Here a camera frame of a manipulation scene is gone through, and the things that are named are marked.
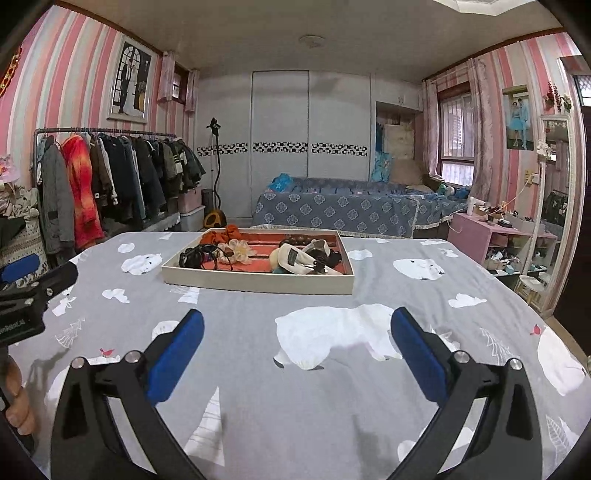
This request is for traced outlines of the person left hand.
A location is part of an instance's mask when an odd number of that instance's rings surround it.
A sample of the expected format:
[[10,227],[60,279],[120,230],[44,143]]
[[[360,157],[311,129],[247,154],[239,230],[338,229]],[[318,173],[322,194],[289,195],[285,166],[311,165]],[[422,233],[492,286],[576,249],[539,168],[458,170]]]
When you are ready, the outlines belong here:
[[32,435],[36,430],[36,420],[27,391],[22,385],[21,370],[11,356],[7,357],[5,365],[5,385],[12,397],[6,418],[20,435]]

